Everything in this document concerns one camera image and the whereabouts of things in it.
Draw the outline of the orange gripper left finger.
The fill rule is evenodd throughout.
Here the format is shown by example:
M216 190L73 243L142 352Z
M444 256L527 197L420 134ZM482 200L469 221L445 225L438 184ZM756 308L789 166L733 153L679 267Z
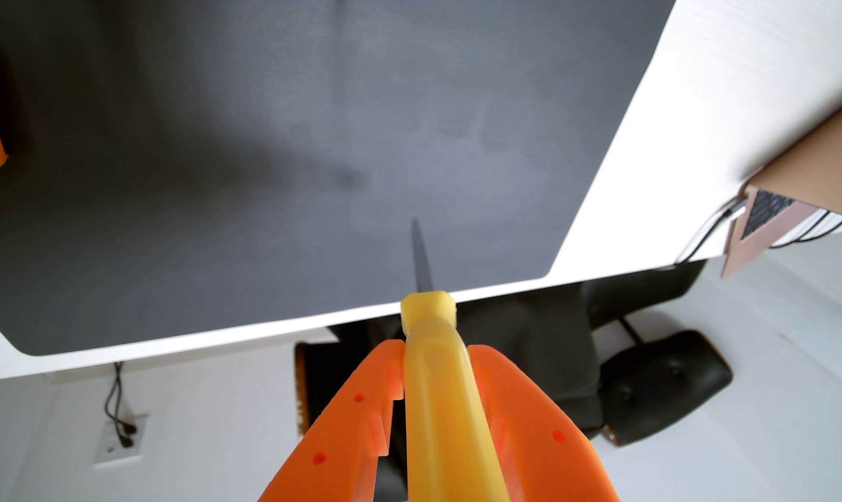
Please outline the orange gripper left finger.
M404 397L404 341L383 341L360 362L281 465L260 501L372 501L389 453L392 403Z

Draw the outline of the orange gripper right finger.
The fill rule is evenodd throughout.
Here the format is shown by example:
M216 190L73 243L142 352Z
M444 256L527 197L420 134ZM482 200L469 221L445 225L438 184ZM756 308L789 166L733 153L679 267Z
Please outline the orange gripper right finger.
M495 348L469 356L511 501L619 501L589 439Z

